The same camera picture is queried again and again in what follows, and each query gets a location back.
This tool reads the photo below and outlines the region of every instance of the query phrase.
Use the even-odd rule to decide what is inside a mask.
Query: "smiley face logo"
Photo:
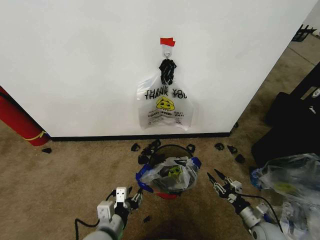
[[[175,105],[173,101],[163,96],[158,101],[156,101],[156,108],[172,111],[175,109]]]

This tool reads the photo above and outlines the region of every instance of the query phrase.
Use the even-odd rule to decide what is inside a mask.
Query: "baseboard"
[[[230,132],[154,134],[154,135],[121,135],[121,136],[56,136],[54,142],[111,141],[111,140],[144,140],[144,139],[187,139],[187,138],[225,138]]]

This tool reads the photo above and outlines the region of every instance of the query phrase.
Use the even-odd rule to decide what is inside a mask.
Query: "white wall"
[[[320,35],[320,1],[315,4],[309,15],[303,22],[304,25],[309,25],[309,28],[313,27],[316,31],[314,35]]]
[[[0,85],[52,137],[229,132],[316,0],[2,0]],[[135,94],[174,37],[192,127],[141,130]]]

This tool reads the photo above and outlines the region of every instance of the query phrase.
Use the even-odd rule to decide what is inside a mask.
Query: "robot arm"
[[[115,202],[104,200],[97,206],[99,224],[96,231],[87,235],[83,240],[121,239],[129,213],[139,208],[143,198],[142,188],[134,197],[127,198],[127,191],[126,187],[117,187],[114,195]]]
[[[239,181],[232,181],[222,172],[215,169],[216,174],[223,180],[224,185],[218,183],[215,178],[207,172],[214,190],[220,198],[227,199],[235,208],[235,213],[239,215],[243,224],[254,240],[286,240],[280,229],[264,221],[264,214],[268,208],[263,203],[259,204],[254,210],[250,203],[244,200],[239,194],[242,194],[242,184]]]

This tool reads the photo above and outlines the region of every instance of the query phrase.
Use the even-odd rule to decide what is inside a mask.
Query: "red fire extinguisher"
[[[46,132],[0,86],[0,119],[33,146],[49,141]]]

